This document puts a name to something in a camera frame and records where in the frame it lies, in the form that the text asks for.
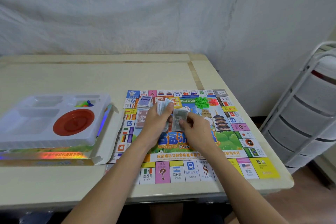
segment question mark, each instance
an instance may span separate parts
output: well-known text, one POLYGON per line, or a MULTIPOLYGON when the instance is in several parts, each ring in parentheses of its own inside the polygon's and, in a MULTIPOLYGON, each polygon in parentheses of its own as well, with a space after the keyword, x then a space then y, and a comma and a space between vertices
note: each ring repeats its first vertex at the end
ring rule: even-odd
POLYGON ((165 168, 162 168, 159 173, 162 174, 162 179, 164 180, 165 178, 163 177, 163 174, 166 172, 166 169, 165 168))

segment person's left hand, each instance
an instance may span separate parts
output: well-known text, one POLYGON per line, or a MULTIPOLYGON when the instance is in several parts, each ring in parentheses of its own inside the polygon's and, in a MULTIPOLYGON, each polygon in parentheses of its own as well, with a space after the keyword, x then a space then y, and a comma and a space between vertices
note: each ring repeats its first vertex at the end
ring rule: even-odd
POLYGON ((162 115, 160 116, 156 112, 157 103, 155 103, 153 107, 148 110, 145 124, 138 136, 139 139, 141 138, 141 140, 143 140, 143 142, 148 145, 148 150, 155 146, 167 121, 169 122, 169 126, 171 126, 171 123, 173 121, 171 113, 173 112, 173 109, 174 104, 169 103, 166 109, 163 111, 162 115))

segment white plastic tray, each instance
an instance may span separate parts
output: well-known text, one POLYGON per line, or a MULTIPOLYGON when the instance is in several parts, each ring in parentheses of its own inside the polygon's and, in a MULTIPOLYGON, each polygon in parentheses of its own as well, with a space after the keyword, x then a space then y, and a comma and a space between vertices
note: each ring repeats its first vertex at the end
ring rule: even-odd
POLYGON ((0 119, 0 149, 55 148, 93 145, 104 111, 111 103, 108 94, 67 94, 30 96, 18 103, 0 119), (92 107, 75 107, 90 100, 92 107), (71 135, 54 133, 54 123, 62 115, 89 109, 94 120, 85 130, 71 135))

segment floor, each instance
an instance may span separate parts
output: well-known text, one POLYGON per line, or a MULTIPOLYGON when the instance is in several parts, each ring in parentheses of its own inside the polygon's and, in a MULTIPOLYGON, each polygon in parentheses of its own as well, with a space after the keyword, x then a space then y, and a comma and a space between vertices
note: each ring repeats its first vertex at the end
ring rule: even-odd
POLYGON ((336 223, 336 189, 324 187, 308 167, 293 174, 295 185, 266 199, 291 224, 336 223))

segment person's left arm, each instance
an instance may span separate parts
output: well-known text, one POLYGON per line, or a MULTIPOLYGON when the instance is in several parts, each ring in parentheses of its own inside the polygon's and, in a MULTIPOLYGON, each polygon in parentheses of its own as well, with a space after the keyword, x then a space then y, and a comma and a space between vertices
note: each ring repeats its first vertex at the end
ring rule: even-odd
POLYGON ((159 116, 155 104, 149 109, 144 127, 117 163, 86 194, 62 224, 116 223, 147 152, 156 144, 174 105, 159 116))

